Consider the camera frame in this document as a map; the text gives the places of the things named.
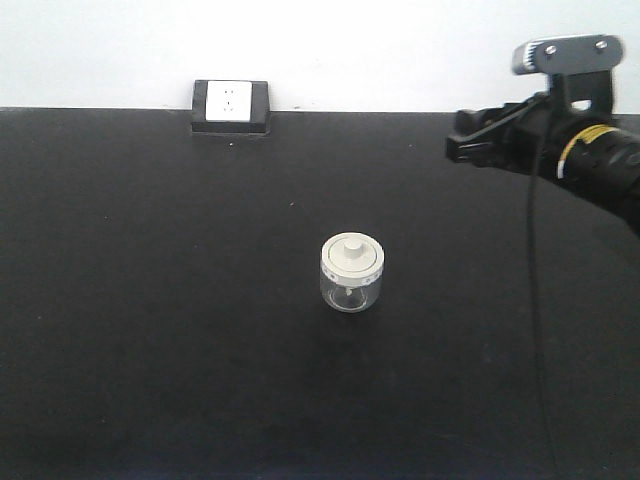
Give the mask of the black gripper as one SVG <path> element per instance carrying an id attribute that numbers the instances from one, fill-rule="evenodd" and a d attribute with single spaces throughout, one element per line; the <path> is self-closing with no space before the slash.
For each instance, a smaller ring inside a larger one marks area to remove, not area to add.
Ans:
<path id="1" fill-rule="evenodd" d="M 520 103 L 456 112 L 445 156 L 455 163 L 496 168 L 523 175 L 554 175 L 561 143 L 575 116 L 552 97 L 537 93 Z"/>

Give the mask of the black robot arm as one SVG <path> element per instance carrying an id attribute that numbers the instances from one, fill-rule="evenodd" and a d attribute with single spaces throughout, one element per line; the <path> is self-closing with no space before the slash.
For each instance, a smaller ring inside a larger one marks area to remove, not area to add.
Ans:
<path id="1" fill-rule="evenodd" d="M 455 163 L 540 177 L 639 232 L 639 136 L 609 114 L 559 112 L 548 93 L 460 110 L 445 144 Z"/>

